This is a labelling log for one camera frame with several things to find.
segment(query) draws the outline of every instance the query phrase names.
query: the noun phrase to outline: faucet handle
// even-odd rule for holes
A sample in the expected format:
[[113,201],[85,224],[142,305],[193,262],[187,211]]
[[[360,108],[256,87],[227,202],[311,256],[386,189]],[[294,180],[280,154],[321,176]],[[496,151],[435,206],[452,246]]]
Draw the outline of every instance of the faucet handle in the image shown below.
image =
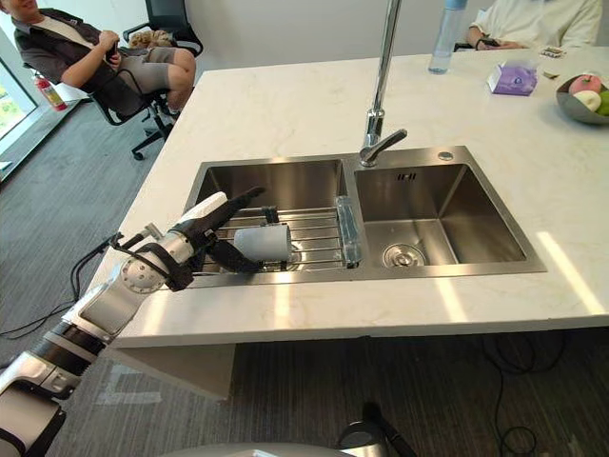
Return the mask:
[[407,134],[408,132],[405,129],[399,129],[385,137],[376,145],[363,147],[360,151],[360,163],[363,167],[374,167],[377,165],[377,157],[379,154],[385,149],[402,141]]

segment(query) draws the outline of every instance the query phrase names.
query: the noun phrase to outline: marble countertop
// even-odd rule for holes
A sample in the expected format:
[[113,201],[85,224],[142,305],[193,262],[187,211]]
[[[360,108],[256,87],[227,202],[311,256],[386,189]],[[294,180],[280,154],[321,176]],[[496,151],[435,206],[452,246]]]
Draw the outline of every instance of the marble countertop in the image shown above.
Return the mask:
[[[548,271],[460,278],[161,290],[117,348],[609,325],[609,129],[565,117],[568,78],[609,75],[609,49],[541,58],[530,97],[492,95],[493,67],[529,51],[461,52],[450,71],[395,57],[384,132],[394,149],[466,145]],[[167,229],[202,162],[357,152],[378,59],[205,72],[120,230]],[[92,284],[122,254],[110,252]]]

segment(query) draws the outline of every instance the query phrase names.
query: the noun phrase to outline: white cup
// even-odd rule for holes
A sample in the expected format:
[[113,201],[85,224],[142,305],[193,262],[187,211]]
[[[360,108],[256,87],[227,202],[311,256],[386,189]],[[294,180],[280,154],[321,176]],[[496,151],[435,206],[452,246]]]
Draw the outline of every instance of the white cup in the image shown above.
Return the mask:
[[240,228],[234,246],[255,262],[287,262],[292,252],[292,237],[285,224]]

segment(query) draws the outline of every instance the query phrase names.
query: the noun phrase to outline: purple tissue box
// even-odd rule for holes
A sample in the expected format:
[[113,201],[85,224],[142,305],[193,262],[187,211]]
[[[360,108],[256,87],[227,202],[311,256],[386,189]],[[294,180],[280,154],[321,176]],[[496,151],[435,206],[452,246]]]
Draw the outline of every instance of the purple tissue box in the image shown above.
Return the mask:
[[486,82],[493,93],[530,95],[537,85],[537,69],[509,63],[497,65]]

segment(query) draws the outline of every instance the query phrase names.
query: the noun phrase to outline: stainless steel sink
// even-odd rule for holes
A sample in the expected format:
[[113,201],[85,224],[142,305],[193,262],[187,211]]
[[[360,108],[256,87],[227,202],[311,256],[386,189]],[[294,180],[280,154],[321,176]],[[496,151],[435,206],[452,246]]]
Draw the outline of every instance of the stainless steel sink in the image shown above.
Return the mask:
[[[219,232],[265,222],[276,206],[290,225],[292,258],[234,274],[209,259],[194,287],[354,281],[545,271],[543,263],[465,147],[388,150],[374,169],[358,154],[203,164],[187,209],[221,190],[266,193]],[[336,198],[352,202],[362,259],[345,254]]]

